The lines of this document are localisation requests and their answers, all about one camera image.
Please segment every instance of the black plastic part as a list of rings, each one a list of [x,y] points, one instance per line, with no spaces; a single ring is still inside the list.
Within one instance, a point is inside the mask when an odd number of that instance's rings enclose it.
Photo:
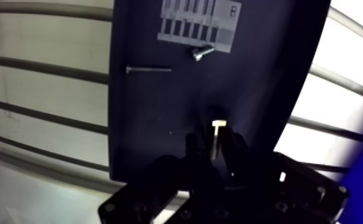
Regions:
[[[163,154],[182,157],[185,135],[210,106],[228,112],[229,125],[254,151],[273,150],[305,81],[330,1],[240,2],[231,53],[213,52],[197,63],[188,46],[157,40],[161,0],[116,1],[109,90],[112,179],[129,181]],[[127,64],[172,72],[125,74]]]

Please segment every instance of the metal pin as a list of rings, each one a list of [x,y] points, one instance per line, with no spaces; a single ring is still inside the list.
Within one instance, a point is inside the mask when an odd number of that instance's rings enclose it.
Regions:
[[[139,71],[139,72],[172,72],[170,68],[160,68],[160,67],[131,67],[126,66],[126,74],[132,71]]]
[[[210,45],[204,46],[202,48],[196,48],[193,50],[193,57],[196,61],[200,61],[204,55],[209,54],[213,51],[215,51],[215,49]]]
[[[219,141],[219,128],[225,127],[227,125],[226,120],[214,120],[212,121],[212,127],[215,128],[215,132],[213,133],[213,143],[212,149],[210,150],[210,159],[215,160],[218,157],[220,151],[220,145],[218,146]]]

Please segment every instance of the white light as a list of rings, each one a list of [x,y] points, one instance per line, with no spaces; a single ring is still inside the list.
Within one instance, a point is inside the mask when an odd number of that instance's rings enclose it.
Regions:
[[[280,182],[284,182],[284,180],[286,179],[286,173],[284,173],[284,172],[281,172],[280,173]]]

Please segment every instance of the printed label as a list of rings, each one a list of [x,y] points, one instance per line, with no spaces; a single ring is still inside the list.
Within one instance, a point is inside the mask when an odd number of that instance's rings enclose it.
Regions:
[[[157,39],[230,53],[240,10],[231,0],[163,0]]]

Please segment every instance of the horizontal bar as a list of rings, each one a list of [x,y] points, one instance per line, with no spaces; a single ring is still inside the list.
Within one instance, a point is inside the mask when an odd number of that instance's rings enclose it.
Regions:
[[[66,125],[69,127],[74,127],[82,130],[87,130],[90,132],[100,133],[107,135],[109,128],[101,125],[95,125],[88,122],[82,122],[79,120],[74,120],[66,117],[61,117],[53,114],[48,114],[36,110],[31,110],[24,107],[19,107],[17,105],[8,104],[6,102],[0,102],[0,109],[11,111],[13,113],[23,114],[25,116],[34,117],[36,119],[46,120],[48,122],[53,122],[61,125]]]
[[[328,11],[328,16],[363,38],[363,26],[355,20],[351,19],[350,17],[333,7],[330,7]]]
[[[63,170],[55,169],[54,167],[45,167],[37,163],[23,160],[21,158],[11,156],[0,152],[0,165],[9,169],[19,170],[26,174],[32,174],[38,179],[49,179],[52,181],[59,181],[69,184],[71,186],[79,186],[94,191],[114,194],[121,189],[125,184],[116,181],[102,181],[86,175],[77,175],[75,173],[67,173]],[[181,206],[188,197],[179,191],[176,198],[174,198],[166,209],[176,210]]]
[[[82,69],[74,69],[64,66],[56,66],[53,64],[40,63],[35,61],[27,61],[9,57],[0,56],[0,66],[11,67],[14,69],[22,69],[28,71],[36,71],[40,73],[52,74],[56,76],[79,79],[89,82],[95,82],[107,85],[108,74]]]
[[[11,167],[18,168],[26,171],[27,173],[34,173],[45,178],[69,183],[71,185],[81,186],[96,191],[101,191],[113,194],[118,191],[122,185],[116,182],[106,182],[88,176],[79,176],[74,173],[66,173],[62,170],[55,169],[54,167],[44,167],[40,164],[32,163],[21,158],[8,155],[0,152],[0,162],[8,164]]]
[[[347,79],[337,73],[334,73],[334,72],[324,69],[320,66],[317,66],[316,64],[311,65],[311,69],[309,70],[309,73],[314,76],[317,76],[321,79],[329,81],[331,83],[339,85],[356,94],[363,96],[363,86],[362,85],[360,85],[350,79]]]
[[[0,13],[56,15],[110,22],[112,9],[44,2],[0,2]]]
[[[109,167],[107,167],[107,166],[103,166],[103,165],[99,165],[99,164],[95,164],[95,163],[90,163],[88,161],[78,160],[76,158],[68,157],[68,156],[65,156],[65,155],[57,154],[57,153],[52,153],[52,152],[49,152],[47,150],[42,150],[40,148],[36,148],[36,147],[31,146],[31,145],[26,145],[26,144],[23,144],[21,142],[16,142],[16,141],[13,141],[11,139],[4,138],[4,137],[1,137],[1,136],[0,136],[0,142],[8,144],[8,145],[12,145],[14,147],[20,148],[22,150],[26,150],[26,151],[31,152],[31,153],[36,153],[36,154],[39,154],[39,155],[44,155],[44,156],[49,157],[49,158],[54,158],[54,159],[57,159],[57,160],[60,160],[60,161],[65,161],[67,163],[72,163],[72,164],[75,164],[75,165],[79,165],[79,166],[83,166],[83,167],[87,167],[87,168],[91,168],[91,169],[95,169],[95,170],[109,172]]]
[[[317,170],[317,171],[328,171],[333,173],[348,173],[350,168],[349,167],[340,167],[340,166],[328,166],[323,164],[314,164],[314,163],[302,163],[310,168]]]
[[[326,125],[323,123],[314,122],[312,120],[307,120],[307,119],[304,119],[301,117],[291,116],[290,119],[288,120],[288,123],[291,125],[305,127],[308,129],[317,130],[320,132],[329,133],[332,135],[363,142],[362,134],[359,134],[356,132],[351,132],[351,131],[345,130],[345,129],[341,129],[339,127],[334,127],[334,126]]]

